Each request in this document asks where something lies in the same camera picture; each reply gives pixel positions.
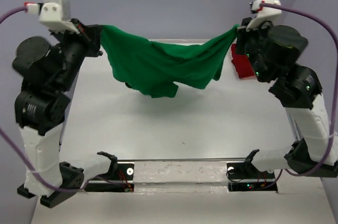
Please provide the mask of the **green t-shirt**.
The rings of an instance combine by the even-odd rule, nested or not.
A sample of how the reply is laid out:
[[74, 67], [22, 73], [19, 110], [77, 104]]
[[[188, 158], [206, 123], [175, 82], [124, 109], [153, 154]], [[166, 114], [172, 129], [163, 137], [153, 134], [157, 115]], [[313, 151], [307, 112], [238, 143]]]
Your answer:
[[234, 25], [204, 44], [170, 44], [105, 25], [101, 46], [117, 81], [152, 98], [173, 98], [179, 83], [203, 90], [212, 80], [218, 81], [236, 37], [237, 26]]

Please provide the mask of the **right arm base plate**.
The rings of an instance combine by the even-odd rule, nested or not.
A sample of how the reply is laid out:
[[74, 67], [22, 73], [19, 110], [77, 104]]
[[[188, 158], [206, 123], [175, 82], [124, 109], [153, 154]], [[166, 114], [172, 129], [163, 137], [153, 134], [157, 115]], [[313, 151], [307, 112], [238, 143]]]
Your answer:
[[226, 177], [229, 192], [278, 192], [275, 175], [266, 171], [260, 172], [251, 164], [227, 163]]

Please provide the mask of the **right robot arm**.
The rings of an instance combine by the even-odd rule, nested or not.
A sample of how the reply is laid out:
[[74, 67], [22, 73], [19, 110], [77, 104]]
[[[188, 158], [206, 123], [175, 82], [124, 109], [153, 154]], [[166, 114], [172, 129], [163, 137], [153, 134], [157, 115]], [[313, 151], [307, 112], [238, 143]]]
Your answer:
[[264, 171], [288, 169], [295, 176], [337, 177], [337, 135], [330, 132], [322, 86], [314, 70], [297, 60], [308, 40], [294, 28], [244, 18], [237, 28], [236, 53], [248, 58], [259, 82], [273, 85], [277, 98], [296, 125], [300, 140], [276, 150], [253, 150], [242, 168], [250, 178]]

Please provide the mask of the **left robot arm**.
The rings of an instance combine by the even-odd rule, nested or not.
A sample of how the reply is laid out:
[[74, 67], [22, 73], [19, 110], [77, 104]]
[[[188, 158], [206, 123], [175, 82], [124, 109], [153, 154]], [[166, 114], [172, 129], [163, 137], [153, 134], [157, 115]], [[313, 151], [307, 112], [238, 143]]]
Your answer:
[[13, 69], [22, 78], [15, 100], [15, 119], [24, 141], [25, 182], [17, 188], [25, 198], [39, 197], [41, 205], [54, 208], [81, 191], [91, 179], [111, 179], [117, 158], [98, 152], [74, 163], [61, 162], [60, 136], [70, 90], [86, 57], [99, 57], [101, 25], [84, 25], [73, 19], [74, 31], [52, 31], [58, 40], [50, 44], [41, 36], [22, 41], [16, 49]]

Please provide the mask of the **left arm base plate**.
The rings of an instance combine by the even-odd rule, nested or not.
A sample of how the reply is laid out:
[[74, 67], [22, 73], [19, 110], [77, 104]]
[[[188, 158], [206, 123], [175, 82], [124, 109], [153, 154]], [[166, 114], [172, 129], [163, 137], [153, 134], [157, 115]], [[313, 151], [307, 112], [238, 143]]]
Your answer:
[[90, 180], [85, 192], [134, 192], [134, 162], [118, 161], [113, 173], [98, 175]]

